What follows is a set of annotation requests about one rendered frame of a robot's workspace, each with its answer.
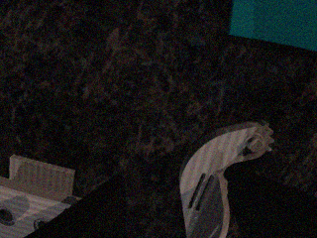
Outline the teal flat rectangular plate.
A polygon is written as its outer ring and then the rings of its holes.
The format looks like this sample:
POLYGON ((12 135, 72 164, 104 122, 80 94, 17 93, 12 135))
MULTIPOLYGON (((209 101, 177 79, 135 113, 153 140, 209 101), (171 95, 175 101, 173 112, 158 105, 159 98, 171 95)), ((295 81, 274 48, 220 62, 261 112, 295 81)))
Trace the teal flat rectangular plate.
POLYGON ((317 52, 317 0, 231 0, 227 35, 317 52))

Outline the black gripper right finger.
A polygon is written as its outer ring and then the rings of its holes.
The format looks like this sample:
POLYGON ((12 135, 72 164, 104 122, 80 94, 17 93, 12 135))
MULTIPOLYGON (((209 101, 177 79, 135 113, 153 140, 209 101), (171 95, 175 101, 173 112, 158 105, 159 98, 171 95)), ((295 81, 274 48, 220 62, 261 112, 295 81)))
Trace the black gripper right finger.
POLYGON ((227 187, 243 238, 317 238, 317 197, 241 167, 227 187))

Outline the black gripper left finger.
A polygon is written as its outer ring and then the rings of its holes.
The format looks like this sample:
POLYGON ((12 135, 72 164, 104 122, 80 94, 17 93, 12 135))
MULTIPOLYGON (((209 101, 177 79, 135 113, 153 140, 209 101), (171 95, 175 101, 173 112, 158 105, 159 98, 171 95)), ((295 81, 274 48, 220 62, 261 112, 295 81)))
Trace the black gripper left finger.
POLYGON ((24 238, 124 238, 126 217, 126 186, 116 176, 24 238))

